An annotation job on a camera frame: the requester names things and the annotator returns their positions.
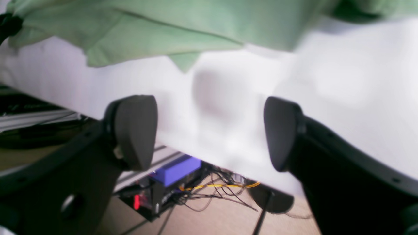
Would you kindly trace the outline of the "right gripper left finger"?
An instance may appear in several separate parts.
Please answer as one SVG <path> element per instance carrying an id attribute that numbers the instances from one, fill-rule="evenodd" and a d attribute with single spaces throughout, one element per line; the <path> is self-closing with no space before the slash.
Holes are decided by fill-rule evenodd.
<path id="1" fill-rule="evenodd" d="M 111 102 L 105 117 L 63 147 L 1 176 L 1 228 L 16 235 L 91 235 L 124 171 L 151 166 L 158 127 L 153 95 Z"/>

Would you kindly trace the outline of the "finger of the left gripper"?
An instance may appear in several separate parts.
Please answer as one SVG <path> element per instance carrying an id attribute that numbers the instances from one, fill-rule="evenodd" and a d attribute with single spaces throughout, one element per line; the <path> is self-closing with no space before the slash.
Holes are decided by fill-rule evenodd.
<path id="1" fill-rule="evenodd" d="M 0 45 L 10 36 L 16 35 L 22 28 L 23 20 L 11 13 L 0 15 Z"/>

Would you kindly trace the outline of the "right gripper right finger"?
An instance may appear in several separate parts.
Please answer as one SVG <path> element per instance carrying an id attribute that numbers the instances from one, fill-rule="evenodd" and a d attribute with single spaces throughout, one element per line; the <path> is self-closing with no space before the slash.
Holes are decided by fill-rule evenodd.
<path id="1" fill-rule="evenodd" d="M 416 235 L 417 180 L 363 153 L 297 103 L 270 96 L 263 121 L 273 168 L 302 185 L 323 235 Z"/>

